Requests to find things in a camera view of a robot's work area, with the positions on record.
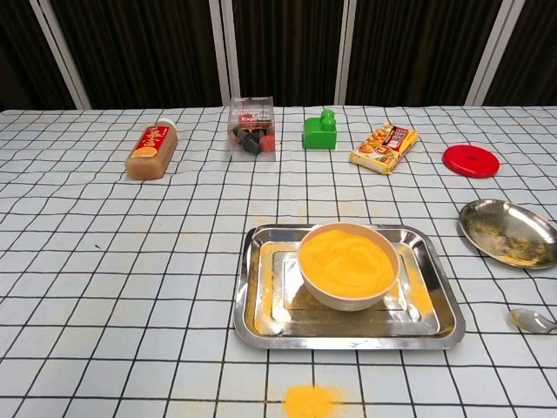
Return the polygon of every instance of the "metal plate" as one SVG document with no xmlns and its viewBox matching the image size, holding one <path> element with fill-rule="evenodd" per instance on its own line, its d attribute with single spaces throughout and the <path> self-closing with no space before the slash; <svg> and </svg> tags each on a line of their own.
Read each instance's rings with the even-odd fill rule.
<svg viewBox="0 0 557 418">
<path fill-rule="evenodd" d="M 487 255 L 511 266 L 557 266 L 557 230 L 542 217 L 504 200 L 480 199 L 460 211 L 460 228 Z"/>
<path fill-rule="evenodd" d="M 234 326 L 261 348 L 442 349 L 465 322 L 427 237 L 406 226 L 376 226 L 401 258 L 396 287 L 373 307 L 340 312 L 306 290 L 296 258 L 312 225 L 269 225 L 245 241 Z"/>
</svg>

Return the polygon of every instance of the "snack package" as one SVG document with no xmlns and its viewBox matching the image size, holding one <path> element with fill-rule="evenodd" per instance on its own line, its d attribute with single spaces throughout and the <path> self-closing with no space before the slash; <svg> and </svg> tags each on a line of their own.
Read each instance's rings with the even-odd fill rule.
<svg viewBox="0 0 557 418">
<path fill-rule="evenodd" d="M 381 174 L 391 174 L 418 138 L 418 133 L 412 129 L 384 123 L 350 153 L 350 162 Z"/>
</svg>

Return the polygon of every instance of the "bottle cap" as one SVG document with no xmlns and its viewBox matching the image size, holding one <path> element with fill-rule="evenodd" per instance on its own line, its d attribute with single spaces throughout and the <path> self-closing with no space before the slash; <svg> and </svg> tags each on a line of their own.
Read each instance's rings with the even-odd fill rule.
<svg viewBox="0 0 557 418">
<path fill-rule="evenodd" d="M 450 146 L 443 153 L 443 163 L 466 177 L 483 179 L 499 170 L 499 160 L 491 152 L 473 145 Z"/>
<path fill-rule="evenodd" d="M 166 124 L 172 126 L 174 128 L 174 131 L 178 130 L 178 128 L 176 127 L 176 124 L 174 123 L 173 120 L 170 120 L 168 118 L 161 118 L 157 121 L 157 123 L 159 123 L 159 122 L 165 122 Z"/>
</svg>

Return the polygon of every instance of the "orange bottle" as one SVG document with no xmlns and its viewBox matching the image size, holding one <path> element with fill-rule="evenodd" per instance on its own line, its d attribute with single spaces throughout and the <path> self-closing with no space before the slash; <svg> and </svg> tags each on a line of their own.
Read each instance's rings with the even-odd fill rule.
<svg viewBox="0 0 557 418">
<path fill-rule="evenodd" d="M 176 145 L 176 125 L 170 119 L 161 118 L 145 129 L 125 160 L 125 170 L 135 180 L 160 179 L 171 162 Z"/>
</svg>

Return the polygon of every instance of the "toy in box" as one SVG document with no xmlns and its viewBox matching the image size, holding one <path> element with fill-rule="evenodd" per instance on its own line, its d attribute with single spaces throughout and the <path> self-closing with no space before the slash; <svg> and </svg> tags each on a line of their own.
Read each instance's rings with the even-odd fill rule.
<svg viewBox="0 0 557 418">
<path fill-rule="evenodd" d="M 233 98 L 228 114 L 232 161 L 275 161 L 272 98 Z"/>
<path fill-rule="evenodd" d="M 412 129 L 385 123 L 350 153 L 350 162 L 381 174 L 391 174 L 418 138 L 418 133 Z"/>
</svg>

